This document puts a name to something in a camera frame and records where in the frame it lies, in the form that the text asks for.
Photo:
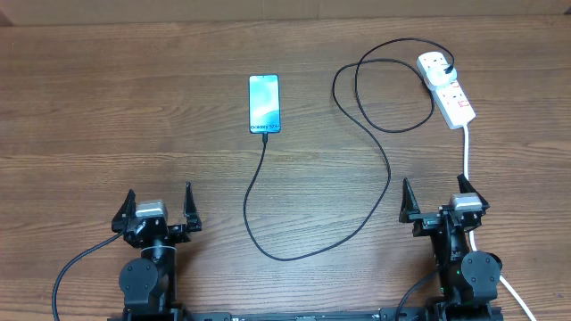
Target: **wall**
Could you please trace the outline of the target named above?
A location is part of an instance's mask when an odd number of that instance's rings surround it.
[[[562,14],[569,7],[571,0],[0,0],[0,25]]]

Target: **phone screen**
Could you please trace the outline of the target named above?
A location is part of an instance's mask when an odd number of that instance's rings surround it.
[[[280,130],[277,75],[250,76],[250,132],[279,133]]]

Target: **white power strip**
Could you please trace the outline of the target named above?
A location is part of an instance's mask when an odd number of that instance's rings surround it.
[[[417,66],[425,78],[426,85],[432,91],[438,108],[440,108],[440,112],[450,129],[462,128],[476,117],[474,108],[460,87],[460,83],[456,80],[456,69],[448,78],[451,80],[449,82],[439,78],[434,79],[434,75],[442,75],[443,70],[450,66],[443,54],[438,52],[421,54],[418,57]]]

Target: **blue phone screen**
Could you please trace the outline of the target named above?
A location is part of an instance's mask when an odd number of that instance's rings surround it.
[[[277,75],[250,76],[250,132],[279,133],[280,130]]]

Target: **wooden table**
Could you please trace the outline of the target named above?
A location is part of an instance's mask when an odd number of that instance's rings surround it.
[[[267,259],[244,228],[242,201],[261,153],[248,131],[249,75],[281,77],[283,131],[269,138],[249,215],[261,245],[293,256],[348,235],[387,174],[371,139],[337,109],[337,69],[396,37],[424,37],[457,58],[476,108],[471,178],[492,205],[482,250],[539,319],[571,318],[571,20],[516,18],[140,24],[0,29],[0,319],[50,320],[63,265],[112,235],[129,188],[163,199],[182,220],[191,181],[203,231],[178,247],[180,299],[192,311],[337,311],[395,306],[434,268],[427,238],[398,223],[408,177],[423,210],[458,191],[462,132],[439,111],[405,134],[374,131],[393,182],[365,228],[310,259]],[[423,44],[377,56],[414,63]],[[361,98],[380,126],[429,111],[416,76],[395,64],[363,67]],[[362,119],[352,72],[341,103]],[[123,241],[64,277],[65,320],[105,320],[123,307],[117,284],[139,255]],[[413,295],[422,304],[436,283]],[[507,320],[525,320],[499,285]]]

